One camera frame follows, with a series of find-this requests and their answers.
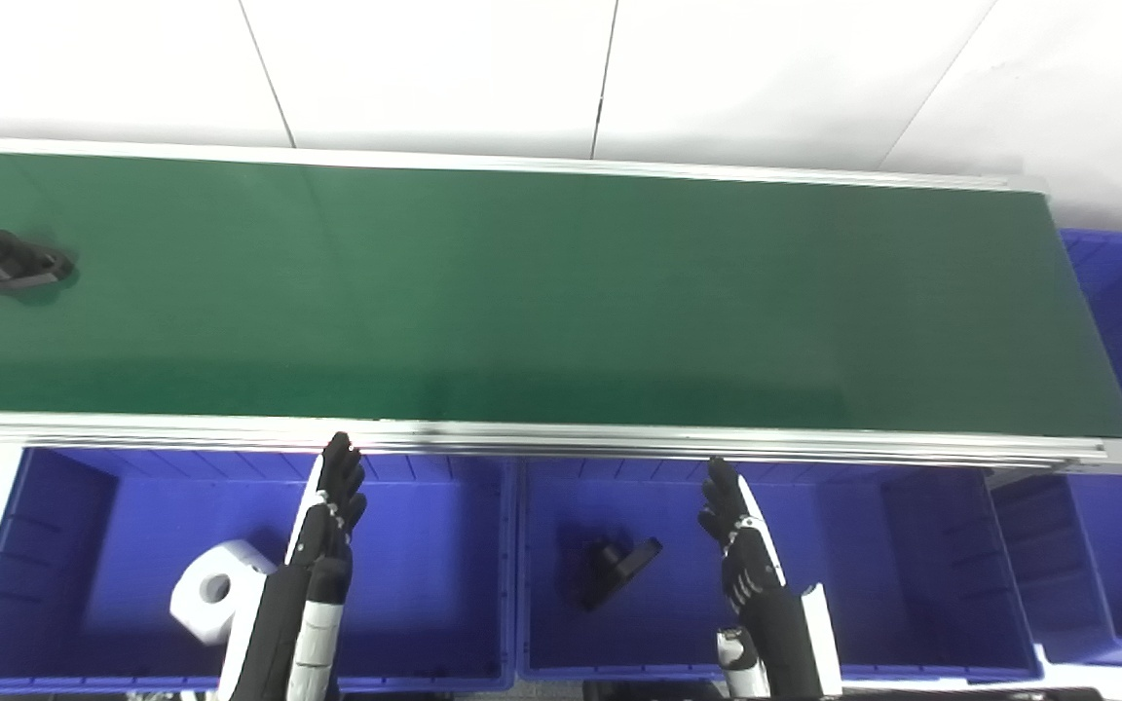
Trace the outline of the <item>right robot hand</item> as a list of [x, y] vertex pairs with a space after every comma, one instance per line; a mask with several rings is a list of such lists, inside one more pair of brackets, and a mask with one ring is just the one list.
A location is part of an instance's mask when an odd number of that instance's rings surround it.
[[736, 625], [716, 635], [733, 698], [842, 697], [842, 670], [822, 584], [794, 591], [756, 497], [721, 458], [709, 459], [698, 522], [721, 548], [723, 596]]

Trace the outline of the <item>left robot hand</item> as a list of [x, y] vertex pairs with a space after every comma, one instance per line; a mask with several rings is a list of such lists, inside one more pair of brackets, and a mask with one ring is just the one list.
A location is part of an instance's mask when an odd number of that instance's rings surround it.
[[338, 700], [335, 657], [368, 498], [361, 453], [338, 431], [316, 458], [283, 563], [232, 618], [218, 700]]

